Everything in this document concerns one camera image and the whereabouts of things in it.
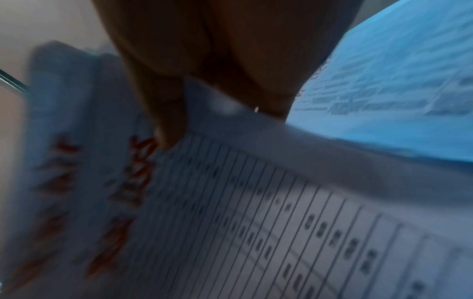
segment hand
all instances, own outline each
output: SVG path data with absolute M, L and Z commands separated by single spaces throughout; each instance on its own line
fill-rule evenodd
M 94 0 L 163 149 L 186 131 L 186 76 L 285 120 L 361 2 Z

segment paper sheet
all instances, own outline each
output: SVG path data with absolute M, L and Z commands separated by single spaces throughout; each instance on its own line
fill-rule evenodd
M 323 139 L 194 81 L 191 131 L 157 152 L 118 59 L 59 48 L 74 63 L 32 66 L 1 296 L 473 297 L 470 172 Z
M 349 31 L 288 124 L 407 157 L 473 161 L 473 2 L 401 0 Z

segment paper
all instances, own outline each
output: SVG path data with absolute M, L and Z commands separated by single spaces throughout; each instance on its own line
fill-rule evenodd
M 288 124 L 407 157 L 473 161 L 473 2 L 402 0 L 349 31 Z
M 68 67 L 32 65 L 2 296 L 473 297 L 467 169 L 323 139 L 194 81 L 191 132 L 161 153 L 118 59 L 63 47 L 45 48 Z

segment page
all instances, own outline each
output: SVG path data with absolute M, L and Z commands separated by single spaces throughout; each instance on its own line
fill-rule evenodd
M 349 31 L 288 124 L 407 157 L 473 161 L 473 2 L 401 0 Z
M 324 139 L 193 80 L 190 131 L 160 152 L 118 59 L 93 59 L 3 208 L 3 296 L 473 296 L 469 168 Z

